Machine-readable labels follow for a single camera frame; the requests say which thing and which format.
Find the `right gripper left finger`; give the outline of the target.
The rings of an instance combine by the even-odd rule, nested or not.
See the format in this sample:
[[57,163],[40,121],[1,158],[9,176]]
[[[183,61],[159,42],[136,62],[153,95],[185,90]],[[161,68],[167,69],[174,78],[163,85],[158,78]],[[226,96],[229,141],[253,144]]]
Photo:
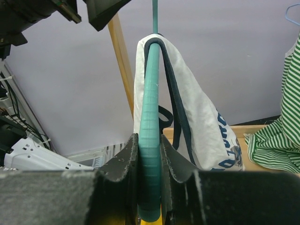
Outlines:
[[135,225],[138,135],[93,171],[1,171],[3,225]]

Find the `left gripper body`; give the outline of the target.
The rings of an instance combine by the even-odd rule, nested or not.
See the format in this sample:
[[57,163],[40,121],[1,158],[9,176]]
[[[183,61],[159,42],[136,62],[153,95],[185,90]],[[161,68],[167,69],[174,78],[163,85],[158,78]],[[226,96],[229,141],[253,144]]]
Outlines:
[[2,0],[0,2],[0,57],[10,55],[11,46],[28,41],[23,31],[58,11],[67,20],[80,23],[75,0]]

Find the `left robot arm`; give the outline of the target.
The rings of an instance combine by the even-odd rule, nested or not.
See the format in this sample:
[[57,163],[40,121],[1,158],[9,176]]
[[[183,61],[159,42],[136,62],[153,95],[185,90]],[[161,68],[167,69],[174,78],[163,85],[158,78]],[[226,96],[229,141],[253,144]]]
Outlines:
[[[127,52],[117,12],[127,0],[87,0],[89,23],[101,31],[109,27],[130,110],[134,109],[133,80],[125,60]],[[67,20],[82,21],[75,0],[2,0],[0,2],[0,58],[10,54],[10,47],[26,44],[22,32],[58,11]],[[31,138],[21,138],[12,147],[4,148],[4,166],[21,170],[92,170],[92,167],[72,162]]]

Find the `light blue wire hanger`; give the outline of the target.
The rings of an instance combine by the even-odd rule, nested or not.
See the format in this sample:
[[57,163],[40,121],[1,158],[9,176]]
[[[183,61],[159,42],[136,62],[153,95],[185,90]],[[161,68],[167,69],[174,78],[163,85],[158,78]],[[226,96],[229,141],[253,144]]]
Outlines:
[[285,11],[285,18],[288,22],[291,22],[297,26],[300,25],[300,4],[296,3],[288,6]]

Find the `teal plastic hanger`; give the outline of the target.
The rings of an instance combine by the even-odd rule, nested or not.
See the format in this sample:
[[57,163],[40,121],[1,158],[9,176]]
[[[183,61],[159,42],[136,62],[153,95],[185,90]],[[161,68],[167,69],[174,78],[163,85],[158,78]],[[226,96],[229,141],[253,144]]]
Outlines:
[[160,151],[158,118],[159,44],[146,40],[136,51],[135,64],[135,119],[138,132],[139,169],[138,214],[145,222],[160,217]]

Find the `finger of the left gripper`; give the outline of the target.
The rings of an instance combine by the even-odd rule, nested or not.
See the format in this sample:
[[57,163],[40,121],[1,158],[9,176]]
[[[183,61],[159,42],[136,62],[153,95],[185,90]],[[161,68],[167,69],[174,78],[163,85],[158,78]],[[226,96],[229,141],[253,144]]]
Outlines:
[[96,31],[101,31],[131,0],[86,0],[89,23]]

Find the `white tank top navy trim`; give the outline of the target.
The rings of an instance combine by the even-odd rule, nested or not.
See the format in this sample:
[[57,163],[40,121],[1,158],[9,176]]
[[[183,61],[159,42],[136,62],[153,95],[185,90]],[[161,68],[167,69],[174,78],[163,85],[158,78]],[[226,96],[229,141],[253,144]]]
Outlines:
[[144,80],[151,44],[162,51],[172,112],[161,108],[174,123],[172,146],[201,170],[242,171],[242,152],[238,138],[201,89],[178,49],[165,37],[151,34],[137,44],[134,80],[134,132],[138,133],[144,94]]

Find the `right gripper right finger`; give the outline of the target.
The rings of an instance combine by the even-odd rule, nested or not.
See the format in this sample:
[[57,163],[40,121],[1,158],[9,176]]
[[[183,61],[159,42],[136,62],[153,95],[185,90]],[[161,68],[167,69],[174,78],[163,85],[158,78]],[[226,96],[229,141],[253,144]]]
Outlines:
[[300,178],[287,172],[201,171],[160,137],[165,225],[297,225]]

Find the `green striped tank top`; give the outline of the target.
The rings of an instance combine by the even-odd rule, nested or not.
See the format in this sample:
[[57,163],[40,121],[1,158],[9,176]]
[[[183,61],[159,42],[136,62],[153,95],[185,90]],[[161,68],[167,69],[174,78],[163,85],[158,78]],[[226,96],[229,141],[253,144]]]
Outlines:
[[246,134],[251,162],[268,169],[300,172],[300,41],[285,54],[281,115],[254,134]]

